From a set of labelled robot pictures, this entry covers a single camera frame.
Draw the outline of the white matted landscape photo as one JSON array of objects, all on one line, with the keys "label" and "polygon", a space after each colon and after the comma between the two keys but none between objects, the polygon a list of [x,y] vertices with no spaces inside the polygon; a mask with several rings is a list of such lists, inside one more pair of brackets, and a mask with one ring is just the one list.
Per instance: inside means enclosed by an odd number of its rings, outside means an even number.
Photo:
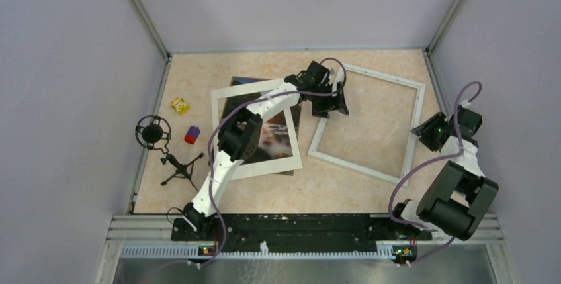
[{"label": "white matted landscape photo", "polygon": [[[241,84],[210,92],[214,128],[234,107],[259,98],[283,82],[282,79],[256,80],[242,77],[239,80],[242,81]],[[300,106],[295,105],[263,123],[257,151],[235,171],[233,181],[303,168],[297,135],[299,111]]]}]

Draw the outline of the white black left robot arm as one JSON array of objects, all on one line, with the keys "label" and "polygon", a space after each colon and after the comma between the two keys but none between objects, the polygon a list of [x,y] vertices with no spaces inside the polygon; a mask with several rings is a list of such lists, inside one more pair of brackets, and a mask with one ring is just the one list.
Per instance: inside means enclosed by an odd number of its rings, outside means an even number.
[{"label": "white black left robot arm", "polygon": [[220,121],[208,142],[210,171],[183,209],[187,232],[193,238],[203,240],[211,234],[210,219],[219,213],[219,198],[238,167],[257,151],[266,121],[304,101],[311,102],[315,117],[327,118],[332,111],[348,115],[344,98],[347,71],[342,70],[339,76],[341,80],[333,77],[322,62],[313,61],[266,94],[234,108]]}]

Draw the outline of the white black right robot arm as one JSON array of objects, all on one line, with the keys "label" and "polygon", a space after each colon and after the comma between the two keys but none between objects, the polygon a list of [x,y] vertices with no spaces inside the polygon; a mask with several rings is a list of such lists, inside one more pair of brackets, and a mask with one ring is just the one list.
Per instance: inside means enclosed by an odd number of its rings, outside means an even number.
[{"label": "white black right robot arm", "polygon": [[454,115],[438,112],[411,133],[433,152],[443,167],[421,200],[396,203],[393,192],[389,204],[389,233],[397,239],[407,238],[416,228],[438,230],[459,240],[475,233],[499,185],[480,169],[474,139],[482,125],[482,116],[459,105]]}]

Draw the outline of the red purple small block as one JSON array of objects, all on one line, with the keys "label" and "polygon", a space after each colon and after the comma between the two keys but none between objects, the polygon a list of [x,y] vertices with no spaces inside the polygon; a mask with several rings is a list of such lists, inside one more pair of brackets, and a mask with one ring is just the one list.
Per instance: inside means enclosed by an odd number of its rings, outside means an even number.
[{"label": "red purple small block", "polygon": [[190,126],[184,136],[184,141],[187,144],[194,145],[198,140],[199,136],[200,136],[200,128],[197,126]]}]

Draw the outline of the yellow small block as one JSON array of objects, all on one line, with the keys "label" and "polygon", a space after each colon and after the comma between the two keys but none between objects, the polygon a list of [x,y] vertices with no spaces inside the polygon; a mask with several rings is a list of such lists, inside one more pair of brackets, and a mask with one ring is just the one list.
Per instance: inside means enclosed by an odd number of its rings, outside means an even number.
[{"label": "yellow small block", "polygon": [[183,115],[185,112],[187,112],[190,109],[189,104],[182,97],[174,98],[171,101],[171,107],[179,115]]}]

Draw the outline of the black microphone on tripod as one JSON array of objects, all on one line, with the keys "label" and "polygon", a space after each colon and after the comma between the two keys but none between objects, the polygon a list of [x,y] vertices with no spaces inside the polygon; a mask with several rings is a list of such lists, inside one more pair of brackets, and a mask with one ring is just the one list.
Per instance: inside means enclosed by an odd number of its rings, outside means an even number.
[{"label": "black microphone on tripod", "polygon": [[200,153],[188,163],[181,163],[168,148],[172,130],[167,120],[158,115],[146,115],[136,123],[134,135],[137,143],[143,149],[161,152],[163,156],[160,158],[160,162],[163,165],[171,164],[175,168],[174,173],[160,183],[161,186],[166,186],[173,179],[184,179],[196,191],[199,191],[199,188],[193,183],[193,171],[194,164],[203,158],[204,153]]}]

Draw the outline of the white picture frame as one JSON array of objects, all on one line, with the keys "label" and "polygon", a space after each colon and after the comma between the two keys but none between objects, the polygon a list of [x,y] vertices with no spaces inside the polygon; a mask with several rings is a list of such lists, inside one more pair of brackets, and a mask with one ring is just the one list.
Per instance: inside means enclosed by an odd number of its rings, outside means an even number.
[{"label": "white picture frame", "polygon": [[396,185],[411,169],[424,83],[345,64],[345,99],[350,114],[321,119],[308,156]]}]

